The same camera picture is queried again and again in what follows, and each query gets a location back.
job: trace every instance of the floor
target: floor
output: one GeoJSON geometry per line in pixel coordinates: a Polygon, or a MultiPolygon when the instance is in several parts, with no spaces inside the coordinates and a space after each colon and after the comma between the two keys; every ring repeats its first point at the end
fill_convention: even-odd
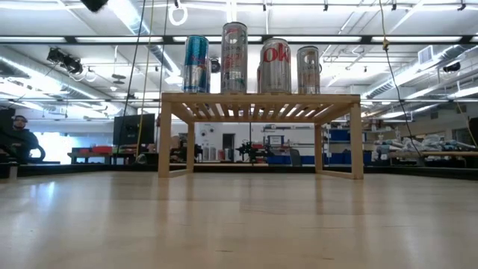
{"type": "Polygon", "coordinates": [[[0,268],[477,268],[478,182],[101,172],[0,183],[0,268]]]}

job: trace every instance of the ceiling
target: ceiling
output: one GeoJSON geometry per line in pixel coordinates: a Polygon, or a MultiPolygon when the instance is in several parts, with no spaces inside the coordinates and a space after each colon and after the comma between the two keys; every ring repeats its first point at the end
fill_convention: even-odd
{"type": "MultiPolygon", "coordinates": [[[[218,35],[228,20],[235,19],[248,26],[249,35],[269,34],[382,34],[381,16],[378,1],[374,0],[329,0],[328,11],[324,12],[321,1],[306,0],[266,0],[267,11],[263,11],[263,0],[236,0],[236,12],[229,9],[226,2],[231,0],[181,1],[187,9],[187,19],[181,25],[173,25],[171,19],[181,20],[181,10],[175,10],[172,18],[166,14],[166,5],[172,9],[173,0],[110,0],[108,6],[98,13],[91,13],[76,0],[30,0],[0,2],[1,35],[132,35],[121,13],[140,14],[143,3],[144,23],[156,35],[218,35]]],[[[392,10],[391,1],[384,0],[385,30],[388,34],[427,34],[427,35],[475,35],[478,32],[476,16],[478,1],[466,1],[467,7],[457,11],[460,1],[411,0],[397,1],[398,8],[392,10]]],[[[294,55],[303,45],[291,45],[292,85],[297,90],[297,63],[294,55]]],[[[381,46],[365,45],[319,45],[323,53],[323,73],[321,74],[322,93],[363,93],[378,81],[389,77],[390,72],[385,53],[381,46]]],[[[398,70],[416,61],[423,45],[391,46],[389,50],[391,66],[398,70]]],[[[180,91],[177,84],[168,84],[164,79],[170,74],[161,72],[158,59],[149,54],[145,46],[118,46],[115,62],[114,46],[80,45],[11,45],[4,46],[4,52],[18,52],[36,63],[54,68],[58,74],[67,75],[61,67],[54,67],[46,60],[50,48],[80,58],[85,66],[94,71],[96,79],[86,79],[79,83],[92,89],[91,94],[104,98],[124,98],[128,90],[132,62],[135,68],[131,81],[131,92],[158,93],[159,91],[180,91]],[[112,74],[124,75],[124,85],[113,84],[112,74]]],[[[220,58],[220,45],[210,45],[210,56],[220,58]]],[[[248,92],[256,89],[256,69],[259,63],[260,45],[249,45],[248,92]]],[[[182,69],[184,45],[165,45],[164,51],[170,63],[182,69]]],[[[473,62],[468,65],[473,69],[473,62]]],[[[412,92],[422,90],[438,82],[436,71],[424,72],[418,78],[407,81],[402,86],[412,88],[412,92]]],[[[220,77],[211,77],[211,92],[220,92],[220,77]]],[[[157,107],[158,104],[146,104],[157,107]]]]}

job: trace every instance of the person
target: person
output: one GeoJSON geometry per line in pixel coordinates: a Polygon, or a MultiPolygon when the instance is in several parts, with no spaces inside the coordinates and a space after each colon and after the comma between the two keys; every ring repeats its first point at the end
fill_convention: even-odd
{"type": "Polygon", "coordinates": [[[26,129],[28,120],[22,115],[16,115],[13,118],[13,128],[10,132],[5,132],[7,135],[8,149],[13,152],[18,158],[25,160],[30,156],[30,150],[38,147],[38,139],[26,129]]]}

